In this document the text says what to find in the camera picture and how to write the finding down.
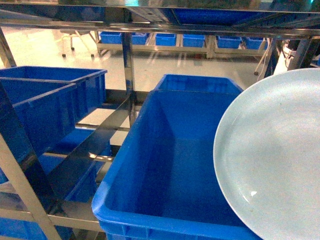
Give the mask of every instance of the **metal shelf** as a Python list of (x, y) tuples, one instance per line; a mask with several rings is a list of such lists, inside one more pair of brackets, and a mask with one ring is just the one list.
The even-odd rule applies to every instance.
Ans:
[[(290, 64), (290, 69), (305, 67), (308, 65), (312, 52), (319, 46), (320, 41), (320, 0), (290, 0), (286, 4), (277, 4), (277, 1), (268, 6), (260, 4), (260, 1), (198, 1), (198, 0), (0, 0), (0, 26), (21, 26), (45, 29), (75, 29), (91, 31), (124, 32), (122, 35), (122, 45), (97, 43), (99, 51), (122, 50), (124, 57), (124, 74), (126, 91), (110, 92), (113, 96), (111, 104), (104, 107), (114, 107), (122, 103), (115, 112), (110, 115), (100, 126), (93, 126), (95, 132), (91, 139), (83, 142), (76, 151), (67, 156), (64, 166), (56, 170), (56, 176), (65, 169), (75, 165), (75, 162), (89, 163), (92, 160), (111, 161), (111, 158), (99, 156), (102, 145), (110, 140), (112, 135), (118, 131), (128, 131), (122, 129), (120, 125), (129, 115), (130, 126), (136, 119), (136, 107), (143, 102), (145, 92), (135, 91), (135, 79), (133, 70), (133, 51), (157, 51), (157, 52), (185, 52), (206, 54), (208, 58), (215, 55), (237, 54), (261, 56), (264, 50), (248, 49), (221, 49), (217, 48), (215, 35), (249, 36), (273, 38), (270, 41), (265, 58), (265, 67), (262, 76), (268, 73), (269, 60), (275, 54), (277, 40), (282, 39), (305, 39), (301, 41), (294, 63)], [(179, 9), (197, 9), (201, 13), (204, 11), (222, 11), (223, 14), (238, 13), (238, 11), (250, 11), (256, 13), (258, 17), (237, 21), (233, 24), (215, 25), (208, 22), (193, 20), (184, 24), (178, 17)], [(131, 33), (175, 33), (175, 34), (202, 34), (208, 35), (206, 47), (181, 47), (181, 38), (177, 41), (177, 46), (165, 47), (154, 46), (149, 40), (147, 45), (132, 46)], [(4, 66), (9, 68), (16, 65), (10, 51), (6, 38), (0, 28), (0, 57)], [(4, 91), (0, 83), (0, 94)], [(7, 97), (0, 99), (0, 113), (6, 107), (5, 113), (11, 114), (14, 123), (18, 123), (12, 105)], [(30, 142), (24, 130), (19, 127), (8, 126), (12, 133), (21, 131), (17, 141), (24, 140), (26, 146)], [(34, 150), (26, 147), (26, 158), (19, 165), (6, 143), (6, 136), (0, 127), (0, 168), (6, 174), (12, 187), (0, 188), (0, 217), (37, 222), (49, 240), (59, 240), (60, 237), (54, 225), (65, 226), (87, 230), (87, 239), (95, 239), (94, 232), (100, 232), (98, 220), (93, 216), (89, 203), (68, 202), (59, 199), (51, 186), (49, 180), (42, 174), (41, 180), (35, 181), (34, 175), (26, 174), (27, 168), (35, 167), (39, 164)], [(72, 174), (78, 174), (76, 167)], [(39, 198), (40, 194), (37, 186), (41, 185), (46, 191), (46, 199), (50, 204), (45, 204), (44, 198)]]

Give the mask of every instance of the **white floor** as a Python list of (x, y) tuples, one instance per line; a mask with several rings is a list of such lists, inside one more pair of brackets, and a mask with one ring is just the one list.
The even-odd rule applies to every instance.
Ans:
[[(78, 38), (74, 38), (73, 52), (70, 50), (68, 39), (65, 41), (64, 59), (61, 41), (63, 34), (59, 30), (10, 27), (2, 29), (18, 66), (107, 69), (106, 88), (126, 89), (122, 53), (108, 52), (100, 58), (96, 44), (89, 35), (83, 36), (83, 39), (95, 54), (94, 59)], [(245, 89), (257, 81), (254, 75), (257, 64), (258, 60), (253, 57), (195, 59), (185, 53), (135, 53), (135, 90), (151, 91), (164, 74), (227, 77)], [(99, 124), (111, 112), (111, 110), (97, 109), (82, 122)], [(122, 126), (128, 127), (129, 121), (126, 120)], [(120, 145), (126, 135), (127, 132), (117, 132), (111, 139), (111, 144)]]

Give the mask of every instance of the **plastic crate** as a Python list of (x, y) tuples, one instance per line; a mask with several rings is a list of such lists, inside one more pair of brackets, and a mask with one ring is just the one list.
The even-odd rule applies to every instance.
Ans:
[(155, 45), (157, 46), (175, 46), (176, 34), (171, 33), (157, 33), (155, 35)]
[(75, 84), (0, 81), (38, 156), (75, 129), (72, 98)]
[(220, 49), (237, 49), (241, 43), (239, 36), (217, 36), (216, 38)]
[[(256, 49), (256, 50), (259, 49), (260, 45), (264, 40), (263, 37), (243, 37), (242, 39), (245, 42), (247, 49)], [(266, 41), (264, 45), (264, 50), (266, 50), (267, 47), (268, 47), (268, 42)]]
[(132, 44), (134, 45), (145, 45), (147, 39), (149, 37), (149, 33), (132, 33)]
[[(43, 155), (39, 158), (40, 162), (55, 162), (60, 163), (64, 160), (62, 157), (53, 157)], [(92, 162), (86, 173), (81, 177), (73, 190), (65, 198), (67, 201), (86, 203), (94, 195), (97, 189), (96, 185), (96, 162)], [(59, 235), (63, 240), (68, 240), (72, 234), (72, 228), (55, 226)], [(36, 222), (28, 222), (9, 218), (0, 218), (0, 236), (11, 238), (19, 238), (26, 240), (47, 240), (47, 237), (42, 232)]]
[(214, 76), (165, 74), (155, 90), (240, 94), (243, 90), (231, 79)]
[(259, 240), (224, 198), (213, 144), (235, 94), (151, 92), (92, 201), (109, 240)]
[(78, 122), (105, 102), (106, 72), (100, 69), (21, 66), (1, 69), (0, 77), (76, 84), (73, 107), (75, 121)]
[(205, 35), (183, 34), (182, 44), (184, 47), (202, 48), (205, 44)]
[(208, 9), (175, 9), (176, 17), (181, 24), (232, 26), (248, 19), (260, 18), (261, 13), (253, 11), (226, 11)]
[(122, 33), (113, 31), (102, 31), (100, 33), (102, 44), (122, 44)]

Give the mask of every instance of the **blue storage box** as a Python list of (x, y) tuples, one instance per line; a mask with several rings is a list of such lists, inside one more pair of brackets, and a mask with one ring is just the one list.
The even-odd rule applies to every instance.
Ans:
[(202, 48), (205, 44), (205, 35), (183, 34), (182, 38), (184, 47)]
[(260, 13), (254, 11), (230, 11), (210, 9), (175, 9), (174, 13), (181, 24), (218, 25), (232, 26), (236, 23), (247, 22), (247, 20), (259, 19), (269, 16), (271, 13)]
[[(258, 50), (263, 40), (264, 40), (263, 37), (243, 37), (243, 41), (245, 42), (247, 49)], [(264, 45), (264, 50), (266, 50), (267, 47), (268, 47), (268, 42), (266, 41)]]
[(214, 76), (165, 74), (155, 90), (240, 94), (243, 90), (231, 79)]
[(113, 31), (102, 31), (100, 33), (102, 44), (122, 44), (122, 33)]
[(147, 39), (149, 37), (149, 33), (132, 33), (132, 44), (134, 45), (145, 45)]
[(92, 201), (109, 240), (259, 240), (214, 169), (219, 121), (236, 94), (151, 92)]
[(78, 122), (105, 102), (106, 72), (100, 69), (21, 66), (1, 69), (0, 77), (76, 84), (72, 94), (75, 121)]
[[(63, 160), (64, 158), (55, 156), (43, 155), (39, 157), (39, 161), (41, 162), (41, 164), (52, 162), (51, 165), (57, 165)], [(46, 167), (44, 167), (44, 171), (46, 174), (50, 172), (49, 168)], [(83, 203), (88, 202), (88, 200), (94, 195), (97, 189), (96, 176), (96, 162), (93, 161), (85, 174), (80, 178), (78, 183), (65, 198), (65, 200)], [(55, 227), (63, 240), (68, 240), (71, 237), (72, 228), (63, 226)], [(28, 222), (9, 218), (0, 218), (0, 236), (25, 240), (47, 240), (47, 237), (36, 222)]]
[(176, 34), (171, 33), (157, 33), (155, 35), (155, 45), (157, 46), (175, 46)]
[(38, 156), (75, 129), (72, 97), (75, 84), (0, 81)]
[(216, 39), (220, 49), (237, 49), (241, 43), (239, 36), (217, 36)]

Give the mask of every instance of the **metal bar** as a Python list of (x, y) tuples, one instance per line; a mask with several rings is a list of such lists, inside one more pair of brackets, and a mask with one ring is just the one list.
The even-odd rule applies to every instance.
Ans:
[[(52, 157), (60, 157), (60, 158), (66, 158), (68, 156), (66, 154), (55, 153), (55, 152), (46, 152), (43, 155), (52, 156)], [(94, 155), (94, 154), (91, 154), (91, 158), (94, 161), (104, 162), (104, 163), (110, 163), (114, 160), (113, 156)]]
[[(177, 38), (177, 43), (180, 43), (180, 37)], [(121, 51), (121, 44), (106, 44), (106, 43), (98, 43), (97, 46), (99, 49), (103, 50), (117, 50)], [(183, 47), (179, 46), (157, 46), (157, 45), (133, 45), (132, 50), (134, 52), (169, 52), (169, 53), (192, 53), (192, 54), (206, 54), (207, 48), (205, 47)]]
[(19, 194), (27, 209), (32, 213), (33, 218), (39, 224), (43, 233), (49, 240), (61, 240), (55, 226), (48, 218), (36, 193), (29, 184), (24, 172), (17, 163), (2, 135), (0, 135), (0, 149), (1, 169), (14, 186), (14, 189)]
[(230, 27), (199, 24), (157, 24), (157, 23), (106, 23), (86, 21), (53, 21), (34, 19), (0, 19), (0, 26), (38, 28), (38, 29), (76, 29), (107, 32), (130, 33), (174, 33), (199, 35), (229, 35), (284, 39), (308, 39), (320, 36), (320, 29), (276, 28), (276, 27)]
[[(105, 150), (111, 137), (116, 132), (115, 128), (118, 128), (128, 117), (129, 107), (130, 97), (105, 119), (89, 137), (76, 147), (62, 163), (49, 173), (48, 179), (58, 198), (63, 199), (66, 197), (91, 165), (92, 160), (95, 160), (96, 156)], [(61, 182), (66, 183), (63, 186), (56, 184)]]
[[(132, 21), (131, 12), (124, 10), (124, 22), (130, 23)], [(132, 33), (124, 32), (122, 34), (122, 50), (123, 50), (123, 64), (124, 64), (124, 77), (126, 94), (130, 99), (129, 123), (130, 127), (136, 120), (136, 101), (137, 96), (135, 93), (135, 73), (134, 73), (134, 56), (132, 50)]]
[(90, 203), (63, 201), (61, 208), (68, 217), (59, 216), (59, 213), (49, 214), (48, 217), (54, 225), (103, 232), (92, 213)]
[(5, 68), (17, 66), (14, 56), (12, 55), (12, 52), (10, 50), (10, 47), (8, 45), (8, 42), (6, 40), (6, 37), (1, 27), (0, 27), (0, 58)]
[(294, 58), (289, 63), (288, 71), (309, 68), (319, 45), (320, 39), (301, 40)]
[[(96, 125), (96, 124), (87, 124), (87, 123), (77, 123), (75, 125), (76, 127), (78, 128), (86, 128), (86, 129), (96, 129), (99, 127), (99, 125)], [(122, 132), (129, 132), (130, 131), (130, 128), (129, 127), (115, 127), (114, 130), (117, 130), (117, 131), (122, 131)]]

